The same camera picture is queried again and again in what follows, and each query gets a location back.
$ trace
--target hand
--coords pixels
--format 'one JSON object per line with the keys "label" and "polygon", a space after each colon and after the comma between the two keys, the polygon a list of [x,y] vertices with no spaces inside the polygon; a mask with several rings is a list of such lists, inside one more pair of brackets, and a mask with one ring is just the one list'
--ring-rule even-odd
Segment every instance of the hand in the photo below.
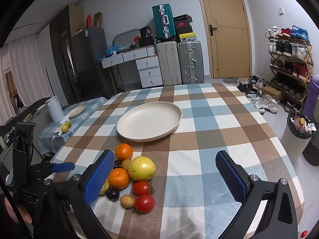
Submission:
{"label": "hand", "polygon": [[[9,216],[12,218],[12,220],[16,224],[18,224],[19,223],[18,218],[17,218],[15,212],[13,211],[13,209],[12,209],[12,207],[11,207],[11,205],[10,205],[10,203],[9,203],[9,201],[8,201],[8,199],[6,197],[4,198],[4,205],[5,205],[5,208],[7,209],[7,212],[9,213]],[[23,220],[25,222],[31,224],[32,223],[32,218],[29,215],[29,213],[27,212],[26,208],[23,205],[19,204],[19,203],[17,204],[17,208],[18,208]]]}

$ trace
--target red sneaker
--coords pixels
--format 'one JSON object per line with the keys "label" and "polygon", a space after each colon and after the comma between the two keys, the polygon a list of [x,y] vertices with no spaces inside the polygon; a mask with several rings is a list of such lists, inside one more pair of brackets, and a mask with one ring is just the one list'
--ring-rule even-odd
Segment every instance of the red sneaker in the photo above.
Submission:
{"label": "red sneaker", "polygon": [[281,33],[278,33],[278,37],[290,37],[291,31],[289,28],[282,28]]}
{"label": "red sneaker", "polygon": [[301,67],[301,65],[299,65],[298,63],[293,64],[293,70],[292,70],[293,76],[298,77],[300,67]]}
{"label": "red sneaker", "polygon": [[298,78],[305,81],[308,77],[308,68],[306,66],[300,66]]}

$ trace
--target black refrigerator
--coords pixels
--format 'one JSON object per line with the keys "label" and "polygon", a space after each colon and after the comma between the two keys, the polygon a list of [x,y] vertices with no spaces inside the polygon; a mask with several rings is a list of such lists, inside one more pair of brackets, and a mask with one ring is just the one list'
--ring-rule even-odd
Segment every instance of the black refrigerator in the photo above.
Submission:
{"label": "black refrigerator", "polygon": [[102,68],[100,59],[105,56],[107,44],[102,28],[86,28],[71,39],[73,55],[86,98],[113,95],[111,78]]}

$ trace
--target checkered tablecloth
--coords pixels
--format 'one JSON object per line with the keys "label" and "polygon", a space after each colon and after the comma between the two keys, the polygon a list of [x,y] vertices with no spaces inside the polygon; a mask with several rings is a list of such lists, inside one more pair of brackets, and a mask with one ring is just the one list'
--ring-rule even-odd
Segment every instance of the checkered tablecloth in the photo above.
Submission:
{"label": "checkered tablecloth", "polygon": [[[72,126],[69,129],[67,133],[63,133],[61,137],[53,139],[53,145],[55,152],[57,152],[66,141],[70,139],[71,136],[87,121],[87,119],[96,112],[105,102],[107,101],[104,97],[95,98],[92,100],[88,100],[85,102],[80,102],[77,104],[74,104],[70,107],[67,107],[63,113],[66,115],[71,110],[75,109],[76,107],[80,105],[85,105],[85,110],[78,115],[77,117],[70,119]],[[39,140],[39,150],[41,154],[47,153],[47,152],[54,152],[52,147],[52,138],[54,131],[60,126],[59,122],[51,122],[47,127],[42,130],[42,132],[39,134],[38,140]]]}
{"label": "checkered tablecloth", "polygon": [[[116,124],[125,112],[156,101],[171,102],[182,109],[183,117],[174,133],[147,143],[127,141],[118,135]],[[273,182],[285,178],[298,221],[301,219],[303,193],[284,148],[260,113],[232,85],[179,85],[117,95],[100,107],[52,159],[54,163],[73,162],[75,170],[50,178],[57,182],[82,174],[104,149],[114,150],[123,142],[132,146],[133,157],[142,155],[154,161],[156,204],[150,213],[137,215],[123,209],[119,201],[99,197],[91,207],[113,238],[218,238],[240,207],[215,165],[216,153],[222,149],[248,174]],[[131,187],[121,195],[133,195]],[[263,201],[247,237],[256,230],[265,204]]]}

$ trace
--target red tomato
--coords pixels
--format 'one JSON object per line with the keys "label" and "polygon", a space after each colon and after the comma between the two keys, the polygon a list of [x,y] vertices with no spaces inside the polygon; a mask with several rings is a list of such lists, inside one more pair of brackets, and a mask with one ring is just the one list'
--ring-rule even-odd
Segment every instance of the red tomato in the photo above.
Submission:
{"label": "red tomato", "polygon": [[133,192],[140,196],[140,195],[150,195],[154,192],[152,187],[152,183],[147,181],[139,181],[133,185]]}
{"label": "red tomato", "polygon": [[155,206],[155,200],[150,195],[141,195],[135,199],[135,208],[141,213],[150,212]]}

